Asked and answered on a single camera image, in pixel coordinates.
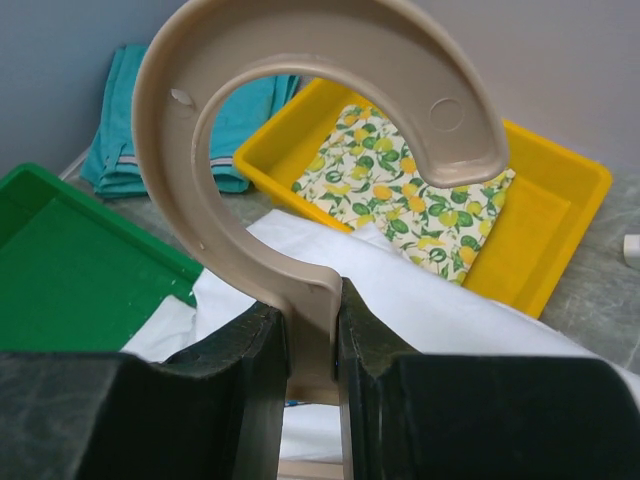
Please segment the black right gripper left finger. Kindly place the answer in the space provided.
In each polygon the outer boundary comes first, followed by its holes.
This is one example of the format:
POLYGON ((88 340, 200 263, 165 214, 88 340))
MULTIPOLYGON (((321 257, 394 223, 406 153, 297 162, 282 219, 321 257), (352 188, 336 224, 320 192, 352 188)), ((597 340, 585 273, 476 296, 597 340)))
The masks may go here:
POLYGON ((124 353, 3 353, 5 479, 273 479, 284 319, 257 303, 152 363, 124 353))

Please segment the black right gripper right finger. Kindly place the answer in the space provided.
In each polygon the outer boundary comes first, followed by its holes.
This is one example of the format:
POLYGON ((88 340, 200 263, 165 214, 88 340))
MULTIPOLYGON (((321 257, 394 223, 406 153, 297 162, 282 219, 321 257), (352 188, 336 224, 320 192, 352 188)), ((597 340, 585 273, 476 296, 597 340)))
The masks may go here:
POLYGON ((422 354, 350 281, 336 349, 348 479, 639 475, 639 410, 602 360, 422 354))

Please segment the white daisy print t-shirt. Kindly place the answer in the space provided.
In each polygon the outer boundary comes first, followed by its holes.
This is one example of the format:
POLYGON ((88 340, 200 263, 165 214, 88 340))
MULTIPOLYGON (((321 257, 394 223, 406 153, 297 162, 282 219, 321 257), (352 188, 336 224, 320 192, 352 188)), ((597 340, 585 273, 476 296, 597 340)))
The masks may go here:
MULTIPOLYGON (((372 313, 422 354, 601 360, 524 314, 412 266, 370 227, 342 234, 274 210, 250 231, 283 254, 351 279, 372 313)), ((630 388, 639 410, 638 377, 610 366, 630 388)))

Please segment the beige hanger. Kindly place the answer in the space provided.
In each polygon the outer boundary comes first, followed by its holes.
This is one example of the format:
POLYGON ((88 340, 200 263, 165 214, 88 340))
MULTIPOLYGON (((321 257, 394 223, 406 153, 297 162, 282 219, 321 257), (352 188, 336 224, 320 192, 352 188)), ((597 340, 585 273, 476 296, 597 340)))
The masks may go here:
POLYGON ((137 76, 135 152, 147 191, 183 246, 286 320, 288 395, 341 408, 343 471, 365 476, 343 282, 253 237, 225 208, 209 162, 214 120, 240 86, 296 73, 378 106, 436 187, 483 182, 507 166, 502 122, 446 31, 407 1, 190 1, 159 30, 137 76))

